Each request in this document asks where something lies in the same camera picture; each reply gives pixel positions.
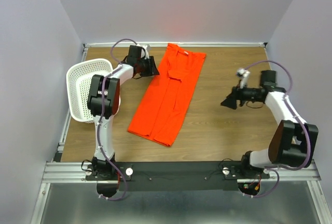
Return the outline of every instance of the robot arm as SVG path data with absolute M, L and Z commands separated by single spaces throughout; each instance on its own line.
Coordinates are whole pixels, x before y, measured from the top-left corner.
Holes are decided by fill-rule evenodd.
M 240 106 L 243 106 L 247 101 L 262 102 L 270 108 L 278 123 L 269 148 L 246 152 L 242 157 L 243 166 L 247 169 L 263 169 L 267 166 L 288 165 L 298 167 L 303 164 L 307 156 L 307 142 L 298 121 L 304 124 L 310 138 L 310 159 L 305 167 L 309 166 L 318 136 L 318 128 L 315 125 L 308 124 L 298 115 L 288 96 L 285 95 L 285 89 L 277 86 L 276 71 L 261 71 L 260 88 L 247 87 L 246 82 L 249 73 L 245 69 L 239 69 L 237 76 L 240 77 L 239 84 L 232 88 L 232 92 L 221 105 L 237 109 L 237 101 L 240 101 Z
M 92 165 L 93 167 L 98 167 L 99 171 L 110 169 L 101 148 L 103 148 L 104 153 L 110 160 L 114 160 L 112 129 L 113 118 L 119 111 L 120 86 L 136 74 L 139 74 L 141 77 L 159 75 L 154 57 L 149 56 L 148 49 L 149 46 L 130 46 L 128 56 L 114 69 L 113 74 L 107 76 L 104 90 L 102 90 L 104 76 L 94 75 L 91 79 L 87 104 L 93 115 L 96 138 L 96 149 Z M 103 91 L 104 113 L 102 113 Z

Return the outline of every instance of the plastic basket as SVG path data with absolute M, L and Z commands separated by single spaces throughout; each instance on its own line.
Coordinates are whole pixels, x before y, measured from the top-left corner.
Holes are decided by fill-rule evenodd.
M 93 123 L 87 100 L 93 75 L 107 75 L 113 70 L 106 59 L 94 59 L 72 66 L 66 75 L 69 109 L 72 117 L 85 123 Z

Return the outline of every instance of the wooden tabletop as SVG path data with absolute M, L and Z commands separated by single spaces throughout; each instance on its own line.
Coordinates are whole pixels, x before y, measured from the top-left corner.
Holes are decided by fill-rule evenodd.
M 276 130 L 270 110 L 264 106 L 251 109 L 243 106 L 232 110 L 220 106 L 221 101 L 236 86 L 239 67 L 266 60 L 261 47 L 190 47 L 190 51 L 206 53 L 206 59 L 196 85 L 183 126 L 172 147 L 127 132 L 127 127 L 139 105 L 151 78 L 129 80 L 121 86 L 121 106 L 114 118 L 113 144 L 117 161 L 213 161 L 224 158 L 241 159 L 248 150 L 268 148 Z M 153 47 L 158 65 L 166 47 Z M 105 58 L 112 62 L 109 48 L 89 48 L 87 60 Z M 114 55 L 123 59 L 128 48 L 116 48 Z M 261 70 L 268 63 L 250 69 L 249 87 L 257 87 Z M 95 149 L 94 124 L 71 119 L 63 150 L 62 162 L 92 159 Z

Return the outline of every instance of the orange-red garment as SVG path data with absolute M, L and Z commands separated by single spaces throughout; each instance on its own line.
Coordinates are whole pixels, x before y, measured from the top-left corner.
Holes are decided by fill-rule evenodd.
M 155 76 L 137 108 L 128 131 L 171 146 L 181 129 L 203 62 L 204 53 L 168 44 Z

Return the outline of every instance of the white wall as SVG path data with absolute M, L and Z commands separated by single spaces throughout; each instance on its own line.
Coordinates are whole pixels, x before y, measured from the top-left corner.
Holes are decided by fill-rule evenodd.
M 59 0 L 0 0 L 0 9 L 0 223 L 30 223 L 82 45 Z
M 268 41 L 292 0 L 61 0 L 84 43 Z
M 302 117 L 319 128 L 314 157 L 332 211 L 331 36 L 331 0 L 293 0 L 267 50 L 270 59 L 284 64 L 293 75 L 294 106 Z M 283 75 L 280 72 L 280 82 L 287 80 Z

